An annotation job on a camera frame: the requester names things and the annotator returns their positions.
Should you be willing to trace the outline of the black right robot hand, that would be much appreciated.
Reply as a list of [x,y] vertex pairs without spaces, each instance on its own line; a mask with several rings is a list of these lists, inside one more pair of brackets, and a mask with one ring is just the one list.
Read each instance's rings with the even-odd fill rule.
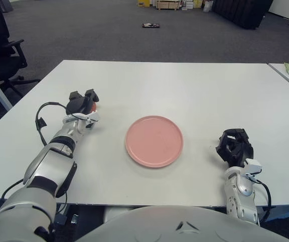
[[262,172],[262,165],[255,159],[254,150],[244,129],[225,130],[215,148],[223,161],[228,163],[226,176],[256,176]]

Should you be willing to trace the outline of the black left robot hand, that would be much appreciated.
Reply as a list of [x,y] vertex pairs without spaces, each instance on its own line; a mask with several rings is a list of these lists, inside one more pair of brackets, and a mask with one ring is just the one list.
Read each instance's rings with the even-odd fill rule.
[[100,117],[96,110],[99,97],[94,89],[87,90],[82,96],[78,91],[71,92],[65,111],[67,115],[86,122],[86,128],[99,121]]

